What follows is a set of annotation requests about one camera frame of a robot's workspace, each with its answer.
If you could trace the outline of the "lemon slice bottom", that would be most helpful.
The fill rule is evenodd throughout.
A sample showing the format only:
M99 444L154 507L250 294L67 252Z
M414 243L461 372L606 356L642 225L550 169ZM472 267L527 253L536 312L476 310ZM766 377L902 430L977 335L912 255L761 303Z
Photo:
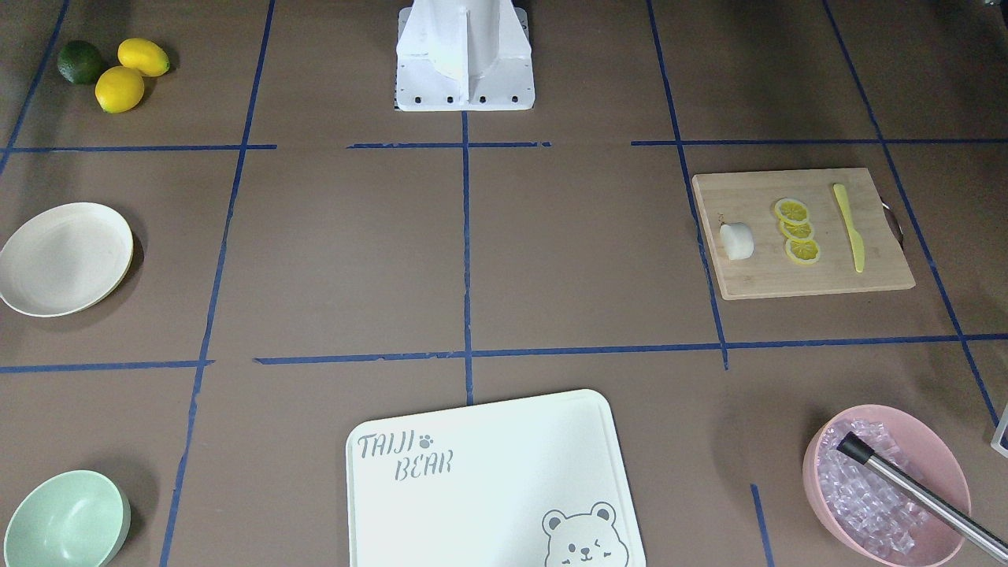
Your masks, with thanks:
M821 258L821 248L814 239L788 238L785 240L784 251L797 265L814 265Z

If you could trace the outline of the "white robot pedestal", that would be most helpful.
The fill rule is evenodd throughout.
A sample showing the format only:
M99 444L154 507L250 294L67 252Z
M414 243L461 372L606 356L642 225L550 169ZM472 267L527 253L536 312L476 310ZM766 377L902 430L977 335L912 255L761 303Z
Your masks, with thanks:
M414 1L398 14L404 112L525 111L536 86L527 12L511 1Z

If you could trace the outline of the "pink bowl with ice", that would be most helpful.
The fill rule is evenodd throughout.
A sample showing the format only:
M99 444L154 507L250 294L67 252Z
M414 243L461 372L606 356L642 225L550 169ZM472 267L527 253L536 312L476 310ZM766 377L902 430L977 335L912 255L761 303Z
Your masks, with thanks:
M802 463L804 492L825 530L850 550L885 566L943 566L965 538L878 474L839 452L854 432L882 458L930 491L971 512L962 468L944 441L903 410L860 405L823 424Z

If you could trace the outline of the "lemon slice top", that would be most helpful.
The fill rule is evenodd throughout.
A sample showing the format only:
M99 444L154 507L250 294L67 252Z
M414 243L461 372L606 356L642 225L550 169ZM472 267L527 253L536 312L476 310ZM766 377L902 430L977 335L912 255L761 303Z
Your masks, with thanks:
M786 225L802 226L810 222L809 208L797 198L779 198L773 205L773 212Z

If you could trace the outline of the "yellow lemon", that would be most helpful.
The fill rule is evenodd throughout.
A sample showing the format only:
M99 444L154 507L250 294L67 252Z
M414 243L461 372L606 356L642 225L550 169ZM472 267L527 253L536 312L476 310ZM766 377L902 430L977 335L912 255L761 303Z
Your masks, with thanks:
M98 106L105 113L127 112L135 108L145 95L143 76L137 69L112 67L104 71L94 86Z
M117 48L117 56L122 67L136 69L142 76L164 76L172 67L163 48L142 37L123 40Z

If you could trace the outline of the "lemon slice middle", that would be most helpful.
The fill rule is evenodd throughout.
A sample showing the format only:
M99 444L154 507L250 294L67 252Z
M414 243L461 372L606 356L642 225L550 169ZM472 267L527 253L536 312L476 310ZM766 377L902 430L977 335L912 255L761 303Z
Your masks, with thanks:
M814 229L811 222L792 224L784 220L779 220L778 229L786 239L796 242L810 242L816 237L816 229Z

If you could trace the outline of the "white bear tray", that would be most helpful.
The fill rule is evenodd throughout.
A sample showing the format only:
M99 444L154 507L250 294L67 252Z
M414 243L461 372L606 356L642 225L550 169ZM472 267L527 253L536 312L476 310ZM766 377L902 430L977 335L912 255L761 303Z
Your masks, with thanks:
M644 566L614 416L593 390L358 424L352 566Z

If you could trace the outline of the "yellow plastic knife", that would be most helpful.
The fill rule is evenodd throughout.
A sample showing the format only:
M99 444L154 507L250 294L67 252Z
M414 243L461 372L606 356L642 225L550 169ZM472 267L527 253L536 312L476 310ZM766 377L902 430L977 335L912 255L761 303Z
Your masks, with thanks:
M841 212L843 226L845 226L847 231L847 240L849 240L850 251L852 251L854 271L856 273L863 273L866 268L866 247L861 233L854 226L853 210L849 195L847 194L847 188L845 184L833 183L832 191L834 191L836 205L839 206L839 211Z

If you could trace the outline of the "mint green bowl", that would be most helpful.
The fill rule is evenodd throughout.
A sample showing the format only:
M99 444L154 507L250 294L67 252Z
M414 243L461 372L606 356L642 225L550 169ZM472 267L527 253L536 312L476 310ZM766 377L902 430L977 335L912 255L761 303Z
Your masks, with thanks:
M73 470L33 489L7 525L7 566L107 566L131 524L125 492L107 476Z

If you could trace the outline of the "bamboo cutting board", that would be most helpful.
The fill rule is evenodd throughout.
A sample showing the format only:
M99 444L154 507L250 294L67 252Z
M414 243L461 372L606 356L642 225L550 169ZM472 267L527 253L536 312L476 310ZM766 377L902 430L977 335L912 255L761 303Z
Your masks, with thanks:
M866 247L863 273L854 271L833 183L847 188L854 226ZM692 190L724 300L904 290L915 284L865 168L695 175ZM773 212L779 198L797 198L809 208L821 248L814 265L797 265L786 256L786 238ZM721 245L721 223L735 222L748 224L753 232L754 254L746 261L729 261Z

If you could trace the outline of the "green lime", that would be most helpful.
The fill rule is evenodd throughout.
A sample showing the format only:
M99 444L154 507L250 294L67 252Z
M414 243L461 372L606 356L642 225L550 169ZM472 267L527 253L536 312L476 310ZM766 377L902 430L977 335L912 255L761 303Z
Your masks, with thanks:
M57 54L57 70L72 85L94 85L106 70L106 63L94 44L72 40Z

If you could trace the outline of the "yellow lemon upper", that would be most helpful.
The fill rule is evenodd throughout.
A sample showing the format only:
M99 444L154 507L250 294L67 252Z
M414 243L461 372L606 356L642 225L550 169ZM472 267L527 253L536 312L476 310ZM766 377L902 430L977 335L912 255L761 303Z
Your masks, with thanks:
M172 67L163 48L142 37L123 40L117 48L117 56L122 67L136 69L142 76L164 76Z

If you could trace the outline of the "lemon slice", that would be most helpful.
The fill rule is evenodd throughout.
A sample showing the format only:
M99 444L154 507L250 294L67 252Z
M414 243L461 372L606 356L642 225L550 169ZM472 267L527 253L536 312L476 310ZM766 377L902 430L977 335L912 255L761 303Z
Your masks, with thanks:
M792 224L784 220L779 220L778 229L786 239L796 242L810 242L816 237L816 229L814 229L811 222Z
M814 239L788 238L785 240L784 251L797 265L814 265L821 258L821 248Z
M786 225L802 226L810 222L809 208L797 198L779 198L773 205L773 212Z

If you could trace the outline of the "cream round plate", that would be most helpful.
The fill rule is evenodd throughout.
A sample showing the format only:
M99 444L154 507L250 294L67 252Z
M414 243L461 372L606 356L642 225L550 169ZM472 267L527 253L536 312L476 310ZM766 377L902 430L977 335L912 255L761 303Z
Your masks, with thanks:
M57 318L98 304L122 284L133 256L126 219L98 203L69 203L32 217L2 248L2 301Z

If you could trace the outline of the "white steamed bun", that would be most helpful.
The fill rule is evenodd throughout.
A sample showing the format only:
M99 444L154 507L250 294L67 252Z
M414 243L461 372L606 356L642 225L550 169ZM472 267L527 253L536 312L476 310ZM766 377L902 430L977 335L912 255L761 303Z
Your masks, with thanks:
M724 255L729 261L746 261L754 254L753 232L748 224L721 223L719 229Z

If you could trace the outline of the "yellow lemon lower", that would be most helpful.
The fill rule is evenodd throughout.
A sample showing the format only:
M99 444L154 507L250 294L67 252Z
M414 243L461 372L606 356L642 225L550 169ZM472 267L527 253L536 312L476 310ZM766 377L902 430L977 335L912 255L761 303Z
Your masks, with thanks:
M98 106L105 113L127 112L135 108L145 95L143 76L137 69L112 67L104 71L94 86Z

